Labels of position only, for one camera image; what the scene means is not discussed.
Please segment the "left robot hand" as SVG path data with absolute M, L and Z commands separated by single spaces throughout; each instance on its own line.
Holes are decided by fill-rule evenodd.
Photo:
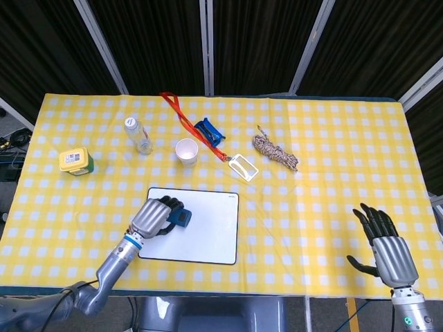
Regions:
M 164 196 L 160 199 L 147 199 L 135 214 L 129 225 L 129 233 L 138 233 L 144 239 L 155 237 L 169 215 L 184 207 L 177 198 Z

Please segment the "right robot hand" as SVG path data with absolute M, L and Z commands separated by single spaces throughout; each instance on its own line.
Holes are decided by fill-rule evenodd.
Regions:
M 347 260 L 359 272 L 380 278 L 390 288 L 412 286 L 419 274 L 409 247 L 399 236 L 392 219 L 383 210 L 364 203 L 360 206 L 361 209 L 353 209 L 353 213 L 368 239 L 375 265 L 361 264 L 352 255 L 348 255 Z

